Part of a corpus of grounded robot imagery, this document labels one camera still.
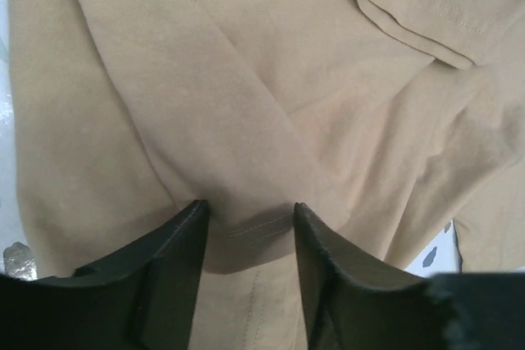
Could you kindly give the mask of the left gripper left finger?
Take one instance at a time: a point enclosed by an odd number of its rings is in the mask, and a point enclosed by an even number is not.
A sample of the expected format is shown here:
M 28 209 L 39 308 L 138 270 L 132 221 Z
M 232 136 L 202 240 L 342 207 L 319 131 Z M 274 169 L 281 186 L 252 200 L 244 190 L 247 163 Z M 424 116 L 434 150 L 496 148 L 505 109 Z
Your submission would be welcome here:
M 1 277 L 3 349 L 186 349 L 210 207 L 165 224 L 66 278 Z

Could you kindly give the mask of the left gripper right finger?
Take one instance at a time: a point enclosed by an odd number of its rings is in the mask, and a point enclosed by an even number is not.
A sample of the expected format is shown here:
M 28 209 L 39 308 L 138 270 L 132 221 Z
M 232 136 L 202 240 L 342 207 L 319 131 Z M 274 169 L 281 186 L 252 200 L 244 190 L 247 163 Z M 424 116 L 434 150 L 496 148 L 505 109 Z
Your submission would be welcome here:
M 522 273 L 409 274 L 294 207 L 310 349 L 522 349 Z

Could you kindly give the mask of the beige t shirt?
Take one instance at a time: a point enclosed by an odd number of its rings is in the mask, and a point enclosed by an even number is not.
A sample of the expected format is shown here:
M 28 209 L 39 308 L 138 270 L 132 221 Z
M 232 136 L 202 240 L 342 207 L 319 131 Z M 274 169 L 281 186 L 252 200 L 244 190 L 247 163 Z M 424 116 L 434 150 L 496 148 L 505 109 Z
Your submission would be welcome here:
M 42 276 L 212 206 L 193 349 L 303 349 L 291 215 L 399 268 L 524 264 L 524 0 L 9 0 Z

